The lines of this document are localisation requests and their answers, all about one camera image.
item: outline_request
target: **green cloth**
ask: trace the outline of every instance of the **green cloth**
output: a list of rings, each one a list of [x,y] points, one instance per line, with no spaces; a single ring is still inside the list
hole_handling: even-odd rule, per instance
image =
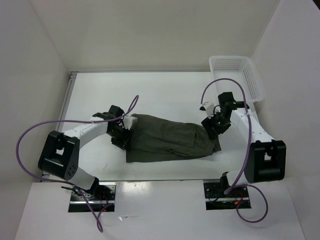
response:
[[[210,140],[203,126],[144,114],[132,116],[137,122],[132,126],[127,163],[198,159],[221,150],[219,140]]]

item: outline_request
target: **white laundry basket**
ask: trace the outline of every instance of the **white laundry basket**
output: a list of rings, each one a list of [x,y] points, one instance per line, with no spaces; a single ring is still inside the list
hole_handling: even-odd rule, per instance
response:
[[[263,86],[251,59],[246,56],[212,56],[209,59],[213,80],[229,78],[236,80],[244,89],[248,103],[264,99]],[[223,80],[215,84],[216,95],[232,92],[236,101],[242,101],[243,96],[239,87],[231,81]]]

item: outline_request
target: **white wall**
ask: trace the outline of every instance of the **white wall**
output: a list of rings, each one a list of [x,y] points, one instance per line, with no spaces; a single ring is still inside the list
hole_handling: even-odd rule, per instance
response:
[[[281,0],[253,60],[266,93],[259,120],[287,145],[289,190],[306,239],[318,239],[320,11],[313,1]]]
[[[209,70],[251,56],[279,0],[30,0],[68,70]]]
[[[10,240],[33,181],[17,163],[17,139],[27,127],[59,116],[68,73],[29,1],[2,0],[0,11],[0,232]],[[53,128],[44,126],[22,142],[21,157],[33,172]]]

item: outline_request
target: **folded garment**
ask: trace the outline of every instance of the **folded garment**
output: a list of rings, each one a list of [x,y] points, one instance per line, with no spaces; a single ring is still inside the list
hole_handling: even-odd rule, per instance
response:
[[[133,114],[137,122],[126,162],[159,162],[199,159],[221,150],[219,139],[210,140],[203,126]]]

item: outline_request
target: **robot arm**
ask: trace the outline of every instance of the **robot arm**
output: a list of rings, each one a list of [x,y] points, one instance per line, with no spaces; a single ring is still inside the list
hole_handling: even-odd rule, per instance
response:
[[[218,96],[220,112],[214,112],[214,105],[204,103],[200,110],[206,111],[207,118],[201,124],[208,133],[210,139],[216,139],[223,134],[231,123],[241,132],[247,140],[249,134],[248,116],[243,101],[235,101],[232,92],[224,92]],[[251,145],[248,162],[239,184],[269,182],[282,180],[285,176],[286,145],[281,140],[275,140],[270,136],[252,116],[248,108],[251,120]],[[240,170],[226,172],[229,183],[233,183]]]
[[[94,123],[118,118],[123,114],[121,108],[112,105],[109,112],[93,115],[90,119],[92,124],[82,124],[65,132],[50,132],[38,168],[69,181],[94,197],[98,196],[105,186],[100,186],[98,178],[79,167],[79,151],[84,145],[103,134],[111,136],[113,145],[128,151],[135,117],[125,116],[119,121]]]

